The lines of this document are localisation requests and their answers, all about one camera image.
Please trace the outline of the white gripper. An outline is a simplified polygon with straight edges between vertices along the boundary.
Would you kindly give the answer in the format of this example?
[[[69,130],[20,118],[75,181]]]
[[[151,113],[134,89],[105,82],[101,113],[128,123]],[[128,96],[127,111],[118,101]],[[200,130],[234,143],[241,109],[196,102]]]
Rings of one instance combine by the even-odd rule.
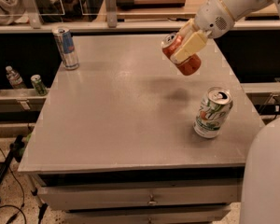
[[[183,42],[170,57],[173,63],[182,63],[206,46],[207,34],[219,38],[235,24],[222,0],[207,0],[198,9],[195,18],[189,19],[178,31]]]

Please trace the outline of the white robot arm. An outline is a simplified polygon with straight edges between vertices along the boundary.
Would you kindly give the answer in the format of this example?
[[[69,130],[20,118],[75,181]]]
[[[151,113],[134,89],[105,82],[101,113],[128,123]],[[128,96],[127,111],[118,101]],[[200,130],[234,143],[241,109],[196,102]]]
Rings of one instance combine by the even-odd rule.
[[[186,60],[207,39],[224,35],[242,17],[271,4],[280,18],[280,0],[207,0],[179,30],[184,40],[173,60]],[[248,151],[239,224],[280,224],[280,118],[260,130]]]

